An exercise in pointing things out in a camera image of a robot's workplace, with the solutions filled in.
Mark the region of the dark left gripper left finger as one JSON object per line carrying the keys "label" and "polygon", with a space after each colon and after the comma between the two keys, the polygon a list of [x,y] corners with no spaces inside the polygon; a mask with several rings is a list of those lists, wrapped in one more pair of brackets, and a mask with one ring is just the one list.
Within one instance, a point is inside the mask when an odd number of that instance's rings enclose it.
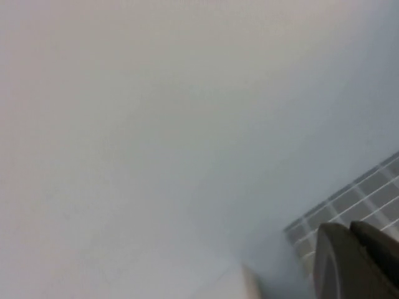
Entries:
{"label": "dark left gripper left finger", "polygon": [[392,298],[350,226],[323,223],[317,231],[313,283],[317,298]]}

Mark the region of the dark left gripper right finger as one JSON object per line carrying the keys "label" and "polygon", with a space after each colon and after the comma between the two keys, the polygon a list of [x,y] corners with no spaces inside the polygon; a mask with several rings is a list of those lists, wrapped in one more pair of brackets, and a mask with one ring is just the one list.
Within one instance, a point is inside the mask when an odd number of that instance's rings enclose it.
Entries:
{"label": "dark left gripper right finger", "polygon": [[381,286],[377,290],[386,291],[392,298],[398,298],[398,241],[363,221],[351,222],[350,231],[378,273]]}

